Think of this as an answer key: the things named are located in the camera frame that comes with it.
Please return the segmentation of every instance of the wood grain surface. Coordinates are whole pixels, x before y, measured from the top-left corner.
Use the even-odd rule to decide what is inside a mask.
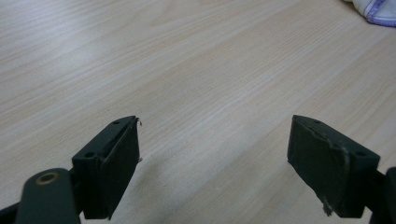
[[[0,2],[1,207],[137,115],[143,161],[83,223],[368,223],[327,217],[288,165],[293,114],[395,166],[396,30],[341,0]]]

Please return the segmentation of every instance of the white cloth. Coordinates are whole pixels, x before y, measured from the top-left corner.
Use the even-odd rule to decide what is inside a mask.
[[[355,8],[368,22],[396,27],[396,0],[344,0],[353,2]]]

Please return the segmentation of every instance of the black plastic part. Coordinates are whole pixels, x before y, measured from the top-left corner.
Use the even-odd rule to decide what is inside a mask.
[[[20,206],[19,203],[14,203],[11,206],[2,209],[0,211],[0,223],[1,224],[14,223],[15,218],[17,217],[19,206]]]
[[[385,193],[386,178],[378,171],[370,176],[365,185],[362,186],[365,192],[361,195],[365,199],[366,206],[372,210],[373,215],[370,224],[391,223],[389,208],[387,205],[387,194]]]
[[[111,218],[117,208],[140,158],[138,121],[135,116],[113,121],[73,157],[85,218]]]
[[[26,181],[16,224],[78,224],[70,176],[65,169],[50,169]]]
[[[361,217],[367,183],[376,174],[380,157],[328,125],[294,116],[288,160],[323,202],[325,212]]]
[[[385,175],[385,195],[390,217],[396,223],[396,167],[390,168]]]

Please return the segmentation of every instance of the mounting hole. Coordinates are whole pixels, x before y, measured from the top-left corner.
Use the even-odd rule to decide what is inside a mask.
[[[35,180],[37,185],[48,185],[55,181],[58,178],[59,174],[55,172],[49,172],[41,175],[39,178]]]
[[[366,156],[366,154],[364,152],[361,152],[361,151],[357,151],[356,155],[362,156],[362,157]]]
[[[95,153],[94,153],[94,152],[88,152],[88,153],[86,153],[86,154],[84,155],[85,158],[92,158],[92,157],[94,157],[94,156],[95,156]]]

